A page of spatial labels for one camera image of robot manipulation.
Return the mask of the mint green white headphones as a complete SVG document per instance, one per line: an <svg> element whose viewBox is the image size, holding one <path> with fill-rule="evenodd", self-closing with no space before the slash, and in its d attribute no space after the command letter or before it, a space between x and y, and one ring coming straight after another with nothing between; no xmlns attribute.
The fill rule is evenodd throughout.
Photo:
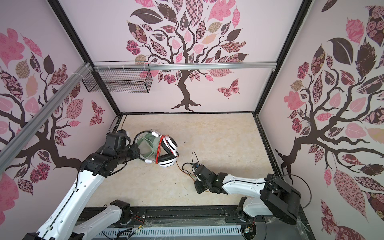
<svg viewBox="0 0 384 240"><path fill-rule="evenodd" d="M151 133L141 134L137 139L137 144L140 150L140 157L144 161L155 161L158 155L160 144L160 135L154 136Z"/></svg>

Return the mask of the black white headphones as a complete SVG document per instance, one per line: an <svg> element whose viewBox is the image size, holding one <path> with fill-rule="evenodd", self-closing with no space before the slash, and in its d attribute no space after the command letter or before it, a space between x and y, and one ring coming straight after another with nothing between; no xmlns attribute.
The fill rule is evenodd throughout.
<svg viewBox="0 0 384 240"><path fill-rule="evenodd" d="M156 157L155 161L144 161L139 158L141 161L145 162L146 164L157 164L162 168L170 167L177 163L177 158L179 157L178 153L178 144L176 141L169 135L162 135L157 131L150 130L150 131L142 131L139 132L135 138L134 138L134 144L137 144L137 139L141 134L144 133L151 133L154 136L160 135L160 144L158 148L158 155Z"/></svg>

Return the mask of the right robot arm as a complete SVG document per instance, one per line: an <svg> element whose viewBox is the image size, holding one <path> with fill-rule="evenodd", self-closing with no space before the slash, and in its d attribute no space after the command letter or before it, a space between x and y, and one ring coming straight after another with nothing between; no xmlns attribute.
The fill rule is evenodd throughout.
<svg viewBox="0 0 384 240"><path fill-rule="evenodd" d="M250 179L215 174L204 165L193 164L194 182L198 194L242 195L238 214L242 221L258 216L274 216L280 221L295 225L298 221L301 193L286 183L282 177L268 174L266 178Z"/></svg>

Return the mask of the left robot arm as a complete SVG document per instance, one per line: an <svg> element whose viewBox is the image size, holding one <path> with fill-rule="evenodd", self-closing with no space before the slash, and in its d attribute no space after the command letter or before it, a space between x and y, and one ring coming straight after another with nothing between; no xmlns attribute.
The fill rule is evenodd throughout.
<svg viewBox="0 0 384 240"><path fill-rule="evenodd" d="M126 225L131 221L129 203L115 200L94 217L78 224L79 217L101 183L138 157L139 150L131 145L125 130L106 135L106 142L82 162L77 178L59 206L35 233L25 240L91 240L113 224Z"/></svg>

